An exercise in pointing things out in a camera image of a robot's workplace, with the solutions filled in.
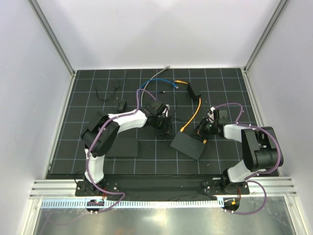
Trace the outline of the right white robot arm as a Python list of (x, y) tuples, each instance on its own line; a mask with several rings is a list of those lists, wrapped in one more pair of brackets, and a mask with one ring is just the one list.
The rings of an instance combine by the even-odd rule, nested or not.
[(225, 169), (219, 188), (225, 194), (235, 194), (251, 177), (271, 174), (284, 163), (283, 154), (270, 126), (258, 127), (231, 123), (227, 111), (212, 107), (207, 117), (195, 128), (197, 137), (204, 141), (210, 136), (233, 140), (242, 145), (242, 160)]

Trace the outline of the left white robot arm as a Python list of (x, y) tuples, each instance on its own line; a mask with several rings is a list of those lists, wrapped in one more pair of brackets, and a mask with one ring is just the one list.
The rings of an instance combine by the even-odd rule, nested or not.
[(151, 104), (137, 107), (125, 113), (105, 114), (97, 112), (89, 122), (87, 128), (81, 135), (85, 144), (86, 170), (85, 182), (87, 191), (98, 196), (105, 192), (104, 159), (117, 135), (121, 132), (134, 128), (152, 127), (165, 134), (172, 131), (172, 117), (169, 115), (170, 106), (159, 100)]

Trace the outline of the black network switch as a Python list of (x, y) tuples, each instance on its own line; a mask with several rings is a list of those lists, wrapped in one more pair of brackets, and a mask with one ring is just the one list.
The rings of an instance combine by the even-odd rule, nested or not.
[(205, 144), (202, 141), (183, 132), (177, 132), (170, 146), (194, 160), (199, 160), (205, 149)]
[(116, 139), (106, 154), (107, 158), (138, 157), (138, 139)]

